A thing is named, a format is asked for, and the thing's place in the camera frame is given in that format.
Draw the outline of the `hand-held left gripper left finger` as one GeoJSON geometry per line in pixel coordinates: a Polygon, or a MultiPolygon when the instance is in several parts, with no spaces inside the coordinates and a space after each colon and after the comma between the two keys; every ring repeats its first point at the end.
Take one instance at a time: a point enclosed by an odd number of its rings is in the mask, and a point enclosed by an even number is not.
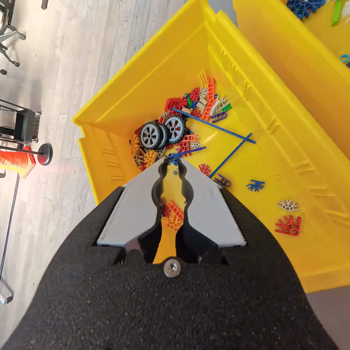
{"type": "Polygon", "coordinates": [[[161,196],[167,160],[160,159],[127,182],[111,211],[98,246],[114,246],[126,252],[137,249],[145,260],[154,260],[162,236],[161,196]]]}

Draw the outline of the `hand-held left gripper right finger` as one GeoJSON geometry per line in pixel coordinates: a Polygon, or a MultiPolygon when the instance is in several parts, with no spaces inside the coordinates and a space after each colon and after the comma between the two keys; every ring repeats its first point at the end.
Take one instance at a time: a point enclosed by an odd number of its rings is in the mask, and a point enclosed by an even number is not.
{"type": "Polygon", "coordinates": [[[208,250],[244,247],[244,236],[222,194],[222,187],[184,159],[178,162],[185,246],[198,256],[208,250]]]}

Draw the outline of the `yellow plastic bin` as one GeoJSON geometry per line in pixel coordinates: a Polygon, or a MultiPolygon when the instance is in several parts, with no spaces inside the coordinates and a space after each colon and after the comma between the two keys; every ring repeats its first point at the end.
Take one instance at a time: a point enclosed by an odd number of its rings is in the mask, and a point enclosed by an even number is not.
{"type": "Polygon", "coordinates": [[[349,1],[326,1],[302,21],[287,1],[233,1],[238,29],[340,150],[350,155],[349,1]]]}
{"type": "Polygon", "coordinates": [[[188,1],[73,117],[96,204],[141,171],[134,132],[209,82],[227,117],[251,135],[213,176],[273,233],[305,292],[349,285],[349,160],[223,12],[188,1]],[[298,237],[278,219],[301,217],[298,237]]]}

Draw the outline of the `grey rod with blue connector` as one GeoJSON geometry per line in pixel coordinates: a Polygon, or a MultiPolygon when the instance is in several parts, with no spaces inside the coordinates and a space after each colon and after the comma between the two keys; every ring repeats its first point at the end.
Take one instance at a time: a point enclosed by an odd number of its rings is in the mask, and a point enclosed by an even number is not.
{"type": "Polygon", "coordinates": [[[167,164],[171,165],[173,164],[175,167],[178,166],[178,161],[179,159],[182,158],[182,152],[177,152],[177,153],[170,153],[169,155],[167,155],[165,158],[167,160],[167,164]]]}

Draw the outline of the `grey toy wheel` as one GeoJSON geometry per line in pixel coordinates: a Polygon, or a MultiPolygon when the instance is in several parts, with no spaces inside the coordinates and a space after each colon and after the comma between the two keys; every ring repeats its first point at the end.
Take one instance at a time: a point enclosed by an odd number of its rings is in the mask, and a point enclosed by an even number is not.
{"type": "Polygon", "coordinates": [[[168,135],[169,144],[176,144],[181,142],[186,135],[186,119],[180,116],[170,116],[164,123],[168,135]]]}
{"type": "Polygon", "coordinates": [[[164,124],[149,121],[141,127],[139,140],[144,149],[158,151],[165,148],[168,132],[164,124]]]}

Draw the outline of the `black round stand base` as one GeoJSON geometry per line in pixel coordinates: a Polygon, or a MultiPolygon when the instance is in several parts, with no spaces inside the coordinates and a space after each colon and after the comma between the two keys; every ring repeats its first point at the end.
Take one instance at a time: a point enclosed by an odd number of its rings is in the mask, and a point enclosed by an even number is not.
{"type": "Polygon", "coordinates": [[[53,158],[53,148],[52,148],[52,145],[50,143],[42,144],[39,147],[38,151],[24,150],[24,149],[12,148],[12,147],[7,147],[7,146],[0,146],[0,149],[2,151],[6,150],[6,151],[14,151],[17,153],[36,155],[39,164],[42,166],[49,165],[52,158],[53,158]]]}

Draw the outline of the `pile of toy building pieces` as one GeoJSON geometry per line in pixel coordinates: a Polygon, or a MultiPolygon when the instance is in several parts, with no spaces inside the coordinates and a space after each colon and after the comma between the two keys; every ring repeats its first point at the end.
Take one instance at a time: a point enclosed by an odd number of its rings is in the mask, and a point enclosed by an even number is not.
{"type": "MultiPolygon", "coordinates": [[[[199,112],[200,104],[204,106],[204,109],[206,106],[204,105],[204,102],[201,102],[204,99],[204,95],[207,93],[206,88],[202,88],[199,90],[199,88],[195,88],[189,95],[185,95],[183,98],[171,98],[167,100],[165,112],[159,117],[158,120],[151,121],[151,122],[159,122],[164,124],[166,119],[170,116],[180,116],[184,119],[187,117],[192,118],[194,120],[198,120],[200,122],[203,122],[206,125],[210,125],[212,127],[215,127],[216,129],[220,129],[219,127],[216,127],[216,125],[210,124],[208,121],[202,119],[199,112]]],[[[156,160],[160,159],[158,158],[158,153],[163,154],[163,151],[166,151],[166,149],[172,148],[175,144],[169,144],[167,142],[164,149],[161,150],[146,150],[142,147],[139,136],[140,136],[140,130],[141,127],[138,128],[130,141],[131,149],[133,152],[133,159],[138,167],[138,169],[142,172],[146,170],[148,167],[153,165],[156,160]]],[[[238,134],[234,134],[231,132],[228,132],[229,134],[232,134],[233,136],[237,136],[238,134]]],[[[201,151],[202,149],[206,149],[206,147],[195,147],[195,141],[194,139],[191,141],[193,137],[197,137],[197,134],[189,134],[185,135],[184,139],[176,143],[178,146],[177,152],[182,152],[182,156],[187,156],[189,154],[192,154],[196,151],[201,151]]],[[[253,140],[250,139],[251,134],[249,134],[247,137],[238,137],[242,139],[241,143],[220,163],[220,165],[217,167],[216,170],[210,171],[210,168],[207,164],[200,164],[199,170],[209,178],[214,179],[212,176],[214,176],[215,173],[234,155],[235,152],[239,150],[240,147],[243,146],[244,143],[255,143],[253,140]]],[[[168,228],[174,232],[177,232],[178,229],[183,224],[184,219],[184,213],[182,210],[172,201],[169,200],[168,203],[163,203],[161,199],[161,208],[162,208],[162,216],[163,219],[161,219],[162,227],[168,228]]],[[[302,219],[300,216],[296,218],[296,221],[294,221],[294,216],[289,215],[289,217],[284,216],[284,219],[286,222],[282,221],[281,219],[278,219],[278,222],[275,224],[279,229],[275,229],[276,233],[289,235],[292,237],[298,237],[300,235],[301,230],[301,222],[302,219]]]]}

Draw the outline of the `orange traffic cone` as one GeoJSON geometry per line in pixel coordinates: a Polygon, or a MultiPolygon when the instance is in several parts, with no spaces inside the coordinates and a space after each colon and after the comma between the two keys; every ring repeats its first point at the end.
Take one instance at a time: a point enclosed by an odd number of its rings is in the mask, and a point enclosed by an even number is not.
{"type": "Polygon", "coordinates": [[[34,156],[29,153],[0,150],[0,169],[15,171],[25,179],[36,165],[34,156]]]}

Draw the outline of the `black metal cart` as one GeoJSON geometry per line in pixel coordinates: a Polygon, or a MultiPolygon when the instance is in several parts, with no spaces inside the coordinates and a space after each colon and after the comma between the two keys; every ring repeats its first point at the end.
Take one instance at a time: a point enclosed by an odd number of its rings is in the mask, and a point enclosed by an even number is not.
{"type": "Polygon", "coordinates": [[[15,113],[13,127],[0,127],[1,142],[11,142],[15,144],[38,143],[38,131],[42,112],[35,112],[3,99],[0,99],[0,101],[1,112],[15,113]]]}

